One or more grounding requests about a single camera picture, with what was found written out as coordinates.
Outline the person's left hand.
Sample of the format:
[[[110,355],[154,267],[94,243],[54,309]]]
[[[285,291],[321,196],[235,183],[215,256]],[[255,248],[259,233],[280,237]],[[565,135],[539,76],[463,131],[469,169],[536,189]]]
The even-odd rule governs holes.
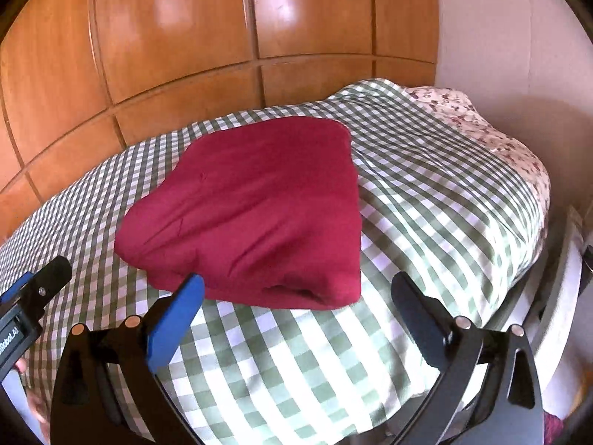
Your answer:
[[[24,357],[20,357],[20,359],[17,360],[15,367],[19,374],[24,374],[26,372],[27,362]],[[33,391],[26,391],[25,395],[33,417],[39,422],[40,425],[48,425],[49,421],[47,414],[41,409],[42,402],[40,398],[35,395]]]

